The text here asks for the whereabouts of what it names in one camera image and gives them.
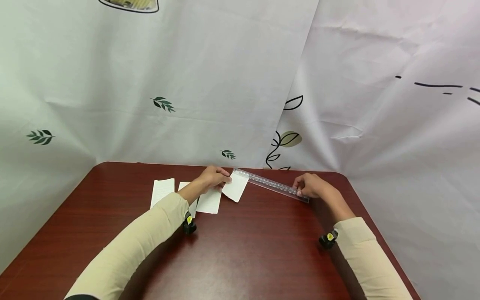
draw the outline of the printed illustration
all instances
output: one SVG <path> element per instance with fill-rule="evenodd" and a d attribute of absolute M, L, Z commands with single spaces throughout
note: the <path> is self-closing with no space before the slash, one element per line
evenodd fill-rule
<path fill-rule="evenodd" d="M 283 110 L 294 110 L 303 103 L 303 95 L 293 98 L 285 103 Z"/>
<path fill-rule="evenodd" d="M 158 108 L 163 108 L 163 110 L 168 112 L 175 112 L 174 107 L 171 105 L 171 102 L 168 102 L 165 98 L 163 97 L 156 97 L 155 99 L 150 98 L 153 100 L 153 104 L 158 107 Z"/>
<path fill-rule="evenodd" d="M 395 78 L 398 78 L 398 79 L 401 79 L 402 76 L 395 76 Z M 463 85 L 457 85 L 457 84 L 424 84 L 424 83 L 420 83 L 420 82 L 414 82 L 413 83 L 414 85 L 419 85 L 419 86 L 424 86 L 424 87 L 433 87 L 433 88 L 463 88 Z M 477 92 L 477 93 L 480 93 L 480 89 L 477 89 L 475 87 L 471 87 L 469 90 L 471 91 L 474 91 L 474 92 Z M 443 92 L 444 95 L 453 95 L 452 92 Z M 467 100 L 477 104 L 477 105 L 480 105 L 480 101 L 472 98 L 472 97 L 467 97 Z"/>
<path fill-rule="evenodd" d="M 276 138 L 273 138 L 273 143 L 272 143 L 272 146 L 274 146 L 275 148 L 272 150 L 272 152 L 270 152 L 267 155 L 267 158 L 265 159 L 265 163 L 271 169 L 273 169 L 273 168 L 269 164 L 269 162 L 275 161 L 275 160 L 280 158 L 280 154 L 275 154 L 274 155 L 274 152 L 280 146 L 285 147 L 285 148 L 290 148 L 290 147 L 293 147 L 293 146 L 296 146 L 296 145 L 300 144 L 300 142 L 302 141 L 301 135 L 299 133 L 294 132 L 294 131 L 287 131 L 287 132 L 284 132 L 282 135 L 280 135 L 280 133 L 278 131 L 275 131 L 275 134 L 276 134 Z M 291 167 L 283 167 L 283 168 L 280 168 L 279 170 L 290 170 L 290 168 Z"/>
<path fill-rule="evenodd" d="M 158 0 L 98 0 L 107 6 L 140 13 L 154 13 L 158 11 Z"/>
<path fill-rule="evenodd" d="M 230 159 L 237 159 L 235 157 L 235 154 L 233 152 L 231 152 L 230 150 L 223 150 L 222 151 L 222 155 L 226 158 L 230 158 Z"/>
<path fill-rule="evenodd" d="M 29 141 L 35 141 L 34 144 L 42 144 L 42 146 L 48 145 L 52 139 L 55 137 L 52 133 L 48 130 L 37 130 L 38 133 L 32 131 L 31 134 L 27 135 L 31 139 Z"/>

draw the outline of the transparent ruler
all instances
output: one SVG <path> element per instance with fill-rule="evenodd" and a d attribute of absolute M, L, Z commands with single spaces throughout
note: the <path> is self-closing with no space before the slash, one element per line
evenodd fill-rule
<path fill-rule="evenodd" d="M 256 185 L 259 185 L 263 188 L 269 189 L 271 191 L 283 194 L 283 195 L 288 196 L 290 198 L 297 199 L 297 200 L 300 200 L 300 201 L 305 202 L 305 203 L 308 203 L 309 200 L 310 200 L 309 197 L 298 197 L 297 196 L 297 190 L 295 190 L 294 188 L 292 188 L 290 186 L 287 186 L 285 184 L 267 179 L 267 178 L 262 177 L 262 176 L 252 174 L 252 173 L 244 171 L 244 170 L 240 170 L 239 168 L 233 169 L 233 173 L 236 173 L 236 174 L 238 174 L 240 176 L 243 176 L 243 177 L 247 177 L 249 179 L 248 181 L 253 183 L 253 184 L 256 184 Z"/>

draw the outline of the white backdrop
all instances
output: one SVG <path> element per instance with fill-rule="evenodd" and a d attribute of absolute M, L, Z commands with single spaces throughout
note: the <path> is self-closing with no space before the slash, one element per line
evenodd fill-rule
<path fill-rule="evenodd" d="M 0 271 L 95 164 L 215 163 L 346 175 L 421 297 L 479 298 L 479 5 L 318 3 L 3 3 Z"/>
<path fill-rule="evenodd" d="M 95 163 L 261 167 L 318 4 L 120 2 L 2 3 L 0 271 Z"/>
<path fill-rule="evenodd" d="M 321 1 L 266 161 L 346 175 L 423 299 L 480 298 L 479 15 Z"/>

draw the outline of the table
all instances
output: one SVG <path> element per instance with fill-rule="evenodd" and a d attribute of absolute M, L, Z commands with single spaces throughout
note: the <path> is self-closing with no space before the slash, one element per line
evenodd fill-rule
<path fill-rule="evenodd" d="M 0 299 L 62 299 L 87 264 L 149 209 L 154 180 L 191 181 L 204 167 L 107 162 L 93 168 L 0 276 Z M 285 184 L 302 171 L 246 169 Z M 419 299 L 348 180 L 318 172 L 371 227 Z M 248 184 L 218 215 L 198 213 L 142 263 L 123 299 L 363 299 L 338 247 L 317 239 L 333 225 L 320 201 L 305 204 Z"/>

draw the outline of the beige shirt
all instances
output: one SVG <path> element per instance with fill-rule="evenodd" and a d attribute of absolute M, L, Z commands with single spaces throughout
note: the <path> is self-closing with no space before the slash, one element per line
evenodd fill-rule
<path fill-rule="evenodd" d="M 130 223 L 90 262 L 65 298 L 84 294 L 101 300 L 118 299 L 140 263 L 180 227 L 188 207 L 177 193 L 167 195 Z M 338 222 L 335 228 L 340 250 L 368 300 L 411 299 L 362 218 Z"/>

